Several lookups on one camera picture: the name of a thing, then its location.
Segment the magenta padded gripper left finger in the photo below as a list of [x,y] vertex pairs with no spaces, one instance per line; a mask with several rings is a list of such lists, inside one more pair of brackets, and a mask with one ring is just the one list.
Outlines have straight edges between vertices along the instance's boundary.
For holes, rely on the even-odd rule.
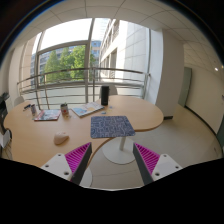
[[79,185],[91,153],[92,144],[86,143],[67,154],[57,153],[42,166],[42,169]]

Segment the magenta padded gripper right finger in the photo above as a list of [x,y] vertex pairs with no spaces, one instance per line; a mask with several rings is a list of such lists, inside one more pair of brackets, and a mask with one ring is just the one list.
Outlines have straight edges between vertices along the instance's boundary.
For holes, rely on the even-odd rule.
[[182,169],[168,154],[159,155],[137,143],[133,144],[133,154],[145,185]]

